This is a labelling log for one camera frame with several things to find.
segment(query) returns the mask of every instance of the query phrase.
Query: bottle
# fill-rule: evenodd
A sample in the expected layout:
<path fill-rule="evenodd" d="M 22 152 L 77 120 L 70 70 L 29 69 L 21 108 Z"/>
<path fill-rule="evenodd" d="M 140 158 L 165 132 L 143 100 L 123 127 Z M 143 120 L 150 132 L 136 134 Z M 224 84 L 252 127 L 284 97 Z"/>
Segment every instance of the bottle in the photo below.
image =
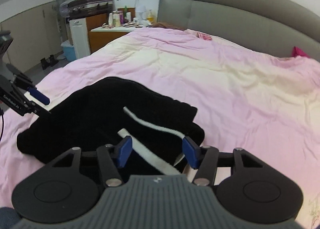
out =
<path fill-rule="evenodd" d="M 118 11 L 118 14 L 120 16 L 120 23 L 121 25 L 124 24 L 124 19 L 123 19 L 123 12 L 122 11 Z"/>
<path fill-rule="evenodd" d="M 113 24 L 112 25 L 113 25 L 113 27 L 116 26 L 116 17 L 115 17 L 116 14 L 118 14 L 118 11 L 113 11 L 112 12 L 112 17 L 113 17 Z"/>
<path fill-rule="evenodd" d="M 116 27 L 121 27 L 120 14 L 114 14 L 113 18 L 115 19 L 115 26 Z"/>
<path fill-rule="evenodd" d="M 112 28 L 114 26 L 113 25 L 113 15 L 112 15 L 112 13 L 109 13 L 108 24 L 109 24 L 110 28 Z"/>
<path fill-rule="evenodd" d="M 123 10 L 124 23 L 129 22 L 129 21 L 127 20 L 127 18 L 126 18 L 127 12 L 128 12 L 128 8 L 127 8 L 127 6 L 125 6 L 125 7 L 124 7 L 124 10 Z"/>
<path fill-rule="evenodd" d="M 125 16 L 126 16 L 127 21 L 131 22 L 131 13 L 127 12 Z"/>
<path fill-rule="evenodd" d="M 154 21 L 154 16 L 153 16 L 153 14 L 152 14 L 152 10 L 149 10 L 149 14 L 148 14 L 148 16 L 147 16 L 147 20 L 150 22 L 150 23 L 153 23 L 153 21 Z"/>

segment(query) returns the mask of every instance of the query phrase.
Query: pink duvet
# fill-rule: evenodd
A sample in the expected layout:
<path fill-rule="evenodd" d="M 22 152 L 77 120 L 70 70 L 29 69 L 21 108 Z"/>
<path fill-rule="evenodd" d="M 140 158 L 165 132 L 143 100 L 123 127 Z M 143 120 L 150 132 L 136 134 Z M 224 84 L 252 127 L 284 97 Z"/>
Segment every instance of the pink duvet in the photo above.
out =
<path fill-rule="evenodd" d="M 320 64 L 278 59 L 205 41 L 178 30 L 148 28 L 119 38 L 89 57 L 45 77 L 38 89 L 51 109 L 72 92 L 119 76 L 198 108 L 204 144 L 231 152 L 242 147 L 294 180 L 303 190 L 297 221 L 320 223 Z M 42 166 L 16 147 L 37 116 L 4 115 L 0 142 L 0 206 L 11 207 L 15 185 Z"/>

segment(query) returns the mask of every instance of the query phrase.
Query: suitcase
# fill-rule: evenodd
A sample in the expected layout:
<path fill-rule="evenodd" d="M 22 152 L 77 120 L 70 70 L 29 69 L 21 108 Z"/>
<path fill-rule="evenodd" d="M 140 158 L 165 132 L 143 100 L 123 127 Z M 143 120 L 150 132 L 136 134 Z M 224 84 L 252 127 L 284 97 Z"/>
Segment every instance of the suitcase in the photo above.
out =
<path fill-rule="evenodd" d="M 68 4 L 70 20 L 113 11 L 112 0 L 74 0 Z"/>

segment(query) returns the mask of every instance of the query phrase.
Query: table lamp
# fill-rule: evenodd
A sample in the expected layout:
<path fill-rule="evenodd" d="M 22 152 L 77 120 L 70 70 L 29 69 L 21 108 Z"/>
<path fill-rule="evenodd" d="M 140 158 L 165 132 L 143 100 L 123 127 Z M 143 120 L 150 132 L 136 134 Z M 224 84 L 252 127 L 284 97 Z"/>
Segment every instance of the table lamp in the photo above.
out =
<path fill-rule="evenodd" d="M 142 24 L 143 13 L 147 12 L 147 9 L 144 5 L 139 5 L 136 7 L 136 13 L 139 14 L 139 24 Z"/>

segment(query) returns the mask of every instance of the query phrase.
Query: red item on bed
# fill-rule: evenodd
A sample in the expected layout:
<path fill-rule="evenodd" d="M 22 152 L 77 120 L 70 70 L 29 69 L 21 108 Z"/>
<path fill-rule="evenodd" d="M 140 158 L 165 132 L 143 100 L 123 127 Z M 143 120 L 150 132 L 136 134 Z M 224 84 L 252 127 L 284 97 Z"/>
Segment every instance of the red item on bed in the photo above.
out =
<path fill-rule="evenodd" d="M 211 41 L 212 38 L 209 34 L 203 33 L 203 32 L 198 32 L 199 38 L 205 41 Z"/>
<path fill-rule="evenodd" d="M 302 56 L 302 57 L 307 57 L 307 58 L 311 58 L 307 53 L 305 53 L 302 49 L 294 46 L 293 50 L 292 50 L 292 57 L 296 57 L 296 56 Z"/>

